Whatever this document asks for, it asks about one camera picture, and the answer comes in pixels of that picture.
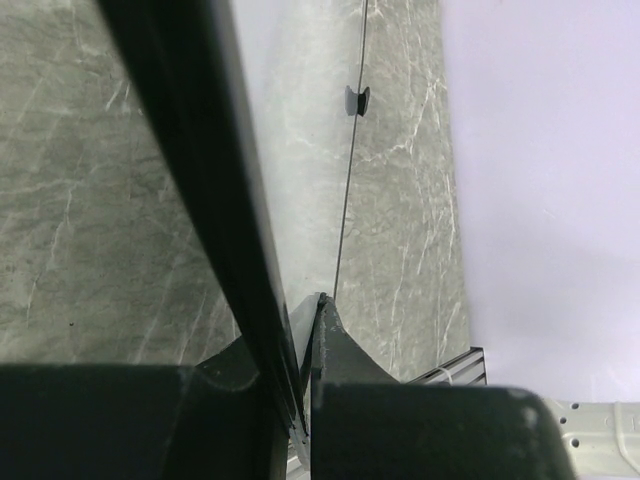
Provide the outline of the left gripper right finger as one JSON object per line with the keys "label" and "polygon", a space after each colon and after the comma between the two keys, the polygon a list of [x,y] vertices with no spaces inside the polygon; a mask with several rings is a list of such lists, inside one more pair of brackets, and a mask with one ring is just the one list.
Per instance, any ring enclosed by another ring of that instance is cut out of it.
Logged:
{"label": "left gripper right finger", "polygon": [[324,293],[299,306],[307,383],[301,466],[313,479],[572,479],[555,416],[534,393],[402,383],[346,331]]}

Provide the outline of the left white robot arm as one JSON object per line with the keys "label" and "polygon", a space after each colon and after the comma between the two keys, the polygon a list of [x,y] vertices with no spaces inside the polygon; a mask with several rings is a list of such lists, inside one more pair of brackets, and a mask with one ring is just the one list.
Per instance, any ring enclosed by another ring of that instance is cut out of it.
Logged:
{"label": "left white robot arm", "polygon": [[578,479],[639,473],[639,407],[400,383],[319,295],[296,459],[245,343],[177,365],[3,365],[5,479]]}

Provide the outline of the white whiteboard black frame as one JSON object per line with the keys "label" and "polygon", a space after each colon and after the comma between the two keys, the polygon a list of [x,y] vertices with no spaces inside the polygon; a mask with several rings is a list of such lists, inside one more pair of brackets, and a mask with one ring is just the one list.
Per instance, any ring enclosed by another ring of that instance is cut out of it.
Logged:
{"label": "white whiteboard black frame", "polygon": [[333,291],[357,124],[363,1],[98,5],[286,432]]}

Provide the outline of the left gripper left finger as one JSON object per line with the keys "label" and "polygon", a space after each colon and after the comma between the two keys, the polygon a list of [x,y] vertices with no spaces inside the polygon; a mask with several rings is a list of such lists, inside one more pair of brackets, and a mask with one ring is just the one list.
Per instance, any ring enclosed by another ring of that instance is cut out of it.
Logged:
{"label": "left gripper left finger", "polygon": [[5,365],[5,479],[282,479],[288,436],[242,339],[195,366]]}

